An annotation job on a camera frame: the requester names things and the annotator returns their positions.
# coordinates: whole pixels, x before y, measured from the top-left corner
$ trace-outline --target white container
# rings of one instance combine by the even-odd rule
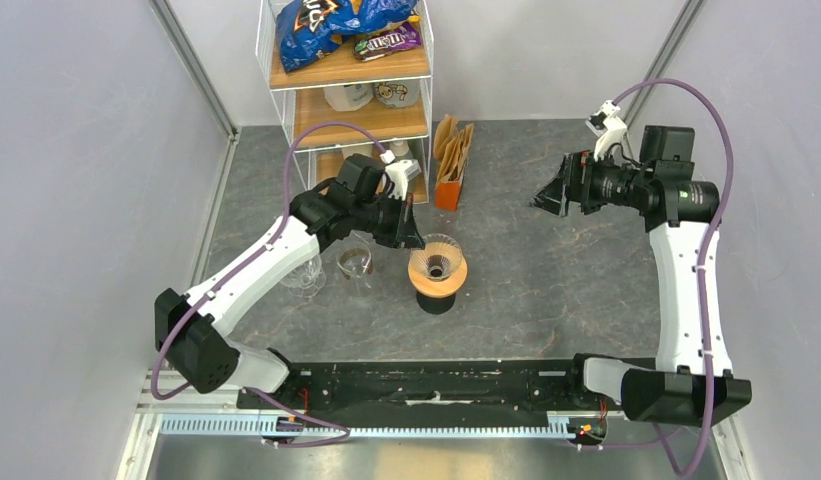
[[[395,161],[398,160],[413,160],[413,152],[410,151],[410,144],[407,140],[394,140],[389,142],[389,149],[395,155]]]
[[[402,80],[375,83],[378,101],[392,108],[409,107],[419,100],[422,93],[418,80]]]
[[[325,100],[337,112],[359,110],[372,101],[372,97],[371,83],[325,87]]]
[[[352,145],[350,147],[342,147],[342,158],[344,160],[348,160],[348,157],[354,155],[355,153],[359,153],[360,155],[365,155],[370,158],[373,157],[374,146],[371,143],[366,143],[363,145]]]

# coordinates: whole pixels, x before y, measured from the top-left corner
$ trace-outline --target chip bag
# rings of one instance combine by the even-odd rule
[[[283,69],[306,67],[336,51],[352,35],[403,22],[418,0],[293,0],[277,18]]]

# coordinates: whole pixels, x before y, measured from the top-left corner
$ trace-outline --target gray floor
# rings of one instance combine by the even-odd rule
[[[349,295],[332,248],[312,299],[276,287],[233,334],[292,361],[653,356],[655,266],[637,214],[618,207],[561,219],[526,202],[565,152],[591,148],[581,120],[477,122],[457,212],[416,209],[422,233],[460,242],[469,278],[452,311],[416,304],[406,251],[373,245],[373,288]],[[281,211],[280,128],[242,133],[212,241],[208,273],[233,260]],[[300,186],[297,176],[294,185]]]

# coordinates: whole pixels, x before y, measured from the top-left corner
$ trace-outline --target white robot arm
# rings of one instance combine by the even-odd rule
[[[201,393],[223,383],[277,390],[289,374],[288,363],[275,351],[230,340],[237,323],[284,276],[352,230],[371,233],[378,244],[390,248],[424,246],[413,218],[413,196],[407,192],[419,173],[412,160],[384,168],[362,155],[347,159],[336,178],[295,197],[286,227],[274,243],[269,240],[281,227],[280,218],[233,262],[185,295],[172,289],[160,294],[155,302],[157,349],[173,325],[205,299],[166,358]]]
[[[714,421],[751,401],[751,384],[733,378],[722,337],[716,287],[717,231],[697,265],[702,238],[719,205],[713,183],[693,181],[690,128],[647,126],[641,166],[616,165],[609,147],[627,126],[619,109],[605,102],[587,124],[600,135],[595,151],[568,154],[557,176],[533,205],[560,216],[571,201],[585,215],[606,204],[632,207],[645,220],[655,255],[660,288],[660,344],[655,369],[645,369],[601,355],[575,357],[571,378],[580,388],[620,403],[632,420],[700,425],[704,395],[703,355],[713,358],[717,395]],[[697,275],[704,269],[711,351],[703,351]]]

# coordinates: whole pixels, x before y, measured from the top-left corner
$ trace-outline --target black dripper stand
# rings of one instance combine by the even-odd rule
[[[469,274],[469,265],[453,238],[439,233],[424,238],[426,246],[410,256],[407,272],[416,288],[419,306],[439,315],[454,306],[457,291]]]

